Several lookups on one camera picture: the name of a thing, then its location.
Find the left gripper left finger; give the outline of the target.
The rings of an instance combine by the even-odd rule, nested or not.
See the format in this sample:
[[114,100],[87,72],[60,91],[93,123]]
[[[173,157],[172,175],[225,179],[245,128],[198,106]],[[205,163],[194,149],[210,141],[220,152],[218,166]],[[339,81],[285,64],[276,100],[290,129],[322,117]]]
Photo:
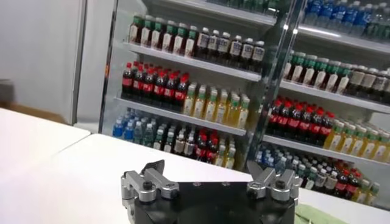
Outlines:
[[141,172],[125,171],[121,201],[126,209],[179,209],[179,183],[163,175],[165,161],[147,163]]

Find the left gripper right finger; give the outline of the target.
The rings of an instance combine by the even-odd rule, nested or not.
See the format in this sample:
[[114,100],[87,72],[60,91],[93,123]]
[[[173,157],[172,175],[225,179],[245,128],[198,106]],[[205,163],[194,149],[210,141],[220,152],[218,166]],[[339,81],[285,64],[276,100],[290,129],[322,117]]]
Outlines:
[[277,174],[274,168],[262,169],[254,161],[248,161],[246,166],[253,178],[247,183],[249,198],[259,200],[270,196],[277,202],[287,202],[291,199],[295,205],[298,204],[300,185],[295,171],[286,169],[282,174]]

